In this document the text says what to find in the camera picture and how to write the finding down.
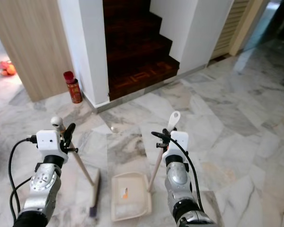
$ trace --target white handle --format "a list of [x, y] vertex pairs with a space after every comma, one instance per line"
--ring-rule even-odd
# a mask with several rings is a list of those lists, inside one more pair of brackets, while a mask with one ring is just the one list
[[167, 131], [169, 131], [169, 133], [174, 130], [176, 124], [180, 120], [180, 116], [181, 116], [181, 114], [180, 114], [179, 111], [174, 111], [171, 114], [170, 119], [169, 119], [169, 124], [167, 126]]

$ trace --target white dustpan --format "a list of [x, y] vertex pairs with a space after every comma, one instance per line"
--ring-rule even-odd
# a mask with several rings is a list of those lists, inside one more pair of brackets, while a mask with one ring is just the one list
[[112, 178], [112, 221], [136, 218], [151, 213], [151, 194], [146, 175], [131, 172]]

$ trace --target wooden stair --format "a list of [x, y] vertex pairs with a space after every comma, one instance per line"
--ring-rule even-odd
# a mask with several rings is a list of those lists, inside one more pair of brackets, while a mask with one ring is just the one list
[[162, 19], [150, 0], [103, 0], [110, 100], [177, 74], [172, 41], [159, 34]]

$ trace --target marble floor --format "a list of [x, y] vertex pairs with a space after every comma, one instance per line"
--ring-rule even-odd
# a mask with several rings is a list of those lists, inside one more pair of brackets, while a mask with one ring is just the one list
[[[7, 58], [0, 48], [0, 60]], [[89, 105], [72, 104], [69, 94], [30, 102], [18, 76], [0, 76], [0, 227], [12, 226], [7, 165], [13, 145], [50, 129], [61, 116], [76, 123], [73, 143], [91, 174], [100, 168], [98, 219], [89, 216], [90, 188], [74, 158], [62, 168], [62, 186], [50, 227], [175, 227], [167, 206], [162, 164], [152, 190], [153, 212], [112, 223], [110, 179], [126, 171], [148, 178], [158, 149], [151, 131], [161, 131], [178, 110], [178, 129], [189, 134], [205, 212], [221, 227], [278, 227], [284, 212], [284, 42], [211, 65], [133, 101], [94, 114]], [[17, 148], [12, 173], [16, 184], [41, 161], [35, 145]], [[28, 185], [18, 194], [23, 203]]]

